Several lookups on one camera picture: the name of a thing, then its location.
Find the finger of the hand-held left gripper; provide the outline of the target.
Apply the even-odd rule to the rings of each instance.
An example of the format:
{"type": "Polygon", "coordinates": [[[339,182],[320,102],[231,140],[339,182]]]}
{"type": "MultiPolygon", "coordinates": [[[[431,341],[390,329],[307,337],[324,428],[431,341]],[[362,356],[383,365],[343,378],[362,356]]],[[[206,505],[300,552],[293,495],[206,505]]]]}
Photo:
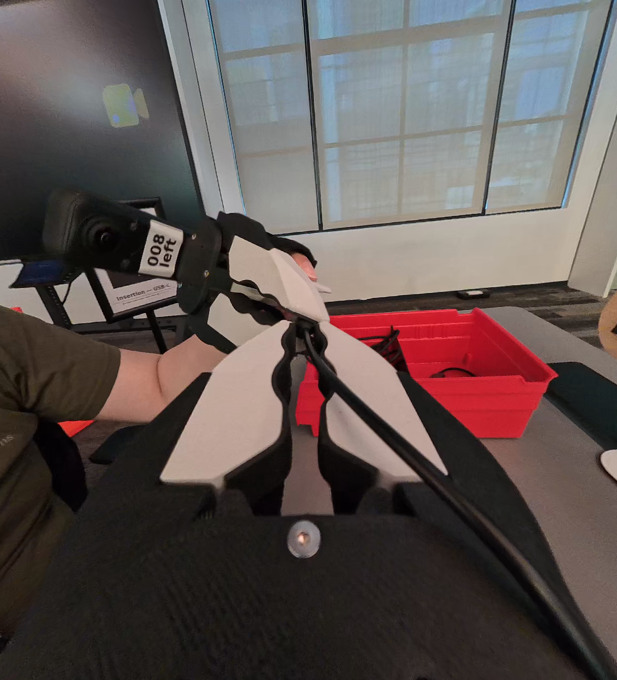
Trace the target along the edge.
{"type": "Polygon", "coordinates": [[[250,285],[277,298],[280,304],[311,322],[327,322],[329,314],[321,296],[323,290],[293,261],[291,254],[265,248],[233,236],[228,251],[228,273],[232,284],[250,285]]]}
{"type": "Polygon", "coordinates": [[[239,325],[272,326],[282,320],[300,320],[297,313],[284,308],[275,296],[261,293],[250,285],[232,284],[230,302],[232,318],[239,325]]]}

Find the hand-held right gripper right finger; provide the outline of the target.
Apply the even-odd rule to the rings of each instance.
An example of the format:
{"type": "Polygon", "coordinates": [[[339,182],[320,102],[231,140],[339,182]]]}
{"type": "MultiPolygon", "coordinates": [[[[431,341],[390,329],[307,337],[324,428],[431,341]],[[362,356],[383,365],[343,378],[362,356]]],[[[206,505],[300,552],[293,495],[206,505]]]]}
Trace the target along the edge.
{"type": "MultiPolygon", "coordinates": [[[[398,372],[378,353],[330,322],[319,324],[322,356],[337,377],[444,475],[442,462],[398,372]]],[[[355,511],[371,488],[391,492],[421,478],[330,391],[321,406],[317,455],[336,511],[355,511]]]]}

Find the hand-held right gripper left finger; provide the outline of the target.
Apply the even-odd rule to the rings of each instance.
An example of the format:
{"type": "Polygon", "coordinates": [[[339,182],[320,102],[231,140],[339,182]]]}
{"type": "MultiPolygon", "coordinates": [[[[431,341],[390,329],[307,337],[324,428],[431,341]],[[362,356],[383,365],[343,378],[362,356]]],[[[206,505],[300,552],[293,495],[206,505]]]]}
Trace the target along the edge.
{"type": "Polygon", "coordinates": [[[253,511],[278,513],[292,463],[294,325],[267,327],[205,377],[160,481],[237,490],[253,511]]]}

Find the red plastic bin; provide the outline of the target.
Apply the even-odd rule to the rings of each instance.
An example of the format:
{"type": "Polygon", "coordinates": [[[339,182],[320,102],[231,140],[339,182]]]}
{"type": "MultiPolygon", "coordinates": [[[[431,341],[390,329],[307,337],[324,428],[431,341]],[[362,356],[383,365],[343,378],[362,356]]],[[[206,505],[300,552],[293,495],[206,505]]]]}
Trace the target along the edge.
{"type": "Polygon", "coordinates": [[[477,438],[519,438],[556,373],[482,310],[332,316],[369,346],[397,331],[410,376],[477,438]],[[475,378],[430,378],[461,367],[475,378]]]}

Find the printed sign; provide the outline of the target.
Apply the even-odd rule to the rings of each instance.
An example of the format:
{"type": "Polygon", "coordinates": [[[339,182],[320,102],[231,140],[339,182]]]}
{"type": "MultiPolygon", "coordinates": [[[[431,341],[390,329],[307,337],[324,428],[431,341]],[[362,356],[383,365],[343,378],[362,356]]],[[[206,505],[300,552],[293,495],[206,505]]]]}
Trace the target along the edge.
{"type": "Polygon", "coordinates": [[[102,315],[109,324],[168,307],[177,301],[177,283],[160,277],[85,270],[102,315]]]}

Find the black rolling stand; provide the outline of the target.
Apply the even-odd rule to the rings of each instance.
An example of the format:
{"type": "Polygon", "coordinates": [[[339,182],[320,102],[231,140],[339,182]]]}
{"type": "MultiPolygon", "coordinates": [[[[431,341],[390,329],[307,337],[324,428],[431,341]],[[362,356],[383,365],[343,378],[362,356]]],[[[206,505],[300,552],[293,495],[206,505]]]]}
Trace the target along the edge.
{"type": "MultiPolygon", "coordinates": [[[[76,279],[82,275],[87,280],[85,271],[83,271],[76,279]]],[[[66,293],[69,293],[72,284],[65,285],[66,293]]],[[[100,324],[74,324],[72,323],[68,312],[65,308],[67,296],[59,296],[56,286],[38,286],[34,288],[44,304],[46,311],[49,314],[51,321],[59,327],[73,329],[78,333],[89,335],[90,333],[119,333],[119,332],[136,332],[140,330],[149,330],[153,336],[153,340],[157,345],[159,353],[165,353],[167,349],[166,340],[164,338],[165,330],[173,330],[175,332],[175,343],[179,344],[186,337],[186,321],[185,316],[169,316],[165,318],[158,318],[157,311],[148,312],[124,321],[113,322],[109,324],[105,321],[105,327],[101,329],[100,324]]]]}

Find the small blue-screen device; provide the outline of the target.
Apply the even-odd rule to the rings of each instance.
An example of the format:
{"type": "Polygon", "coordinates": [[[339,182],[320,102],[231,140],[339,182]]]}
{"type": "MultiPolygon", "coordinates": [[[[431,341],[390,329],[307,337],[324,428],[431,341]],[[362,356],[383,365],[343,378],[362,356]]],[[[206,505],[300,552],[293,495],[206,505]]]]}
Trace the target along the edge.
{"type": "Polygon", "coordinates": [[[32,260],[22,264],[10,289],[36,288],[38,286],[69,285],[83,272],[60,260],[32,260]]]}

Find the large gridded window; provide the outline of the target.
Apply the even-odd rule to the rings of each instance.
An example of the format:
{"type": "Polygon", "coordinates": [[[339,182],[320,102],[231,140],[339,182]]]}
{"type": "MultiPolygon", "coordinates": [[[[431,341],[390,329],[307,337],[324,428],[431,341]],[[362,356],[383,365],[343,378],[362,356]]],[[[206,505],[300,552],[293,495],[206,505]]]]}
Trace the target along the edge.
{"type": "Polygon", "coordinates": [[[243,209],[278,233],[562,208],[613,1],[208,1],[243,209]]]}

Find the large dark screen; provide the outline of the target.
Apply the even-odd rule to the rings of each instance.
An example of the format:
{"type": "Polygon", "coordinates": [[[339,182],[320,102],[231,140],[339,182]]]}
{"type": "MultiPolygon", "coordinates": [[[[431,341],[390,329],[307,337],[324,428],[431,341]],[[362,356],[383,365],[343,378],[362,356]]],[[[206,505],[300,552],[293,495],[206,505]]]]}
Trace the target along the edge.
{"type": "Polygon", "coordinates": [[[157,1],[0,1],[0,261],[60,188],[204,215],[157,1]]]}

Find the dark desk mat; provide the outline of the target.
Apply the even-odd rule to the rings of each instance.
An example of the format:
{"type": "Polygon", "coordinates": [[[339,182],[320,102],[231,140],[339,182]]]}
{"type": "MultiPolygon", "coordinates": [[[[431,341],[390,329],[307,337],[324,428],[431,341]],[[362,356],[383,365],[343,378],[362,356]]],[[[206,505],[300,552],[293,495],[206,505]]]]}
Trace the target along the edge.
{"type": "Polygon", "coordinates": [[[545,396],[602,449],[617,449],[617,385],[580,362],[550,363],[545,396]]]}

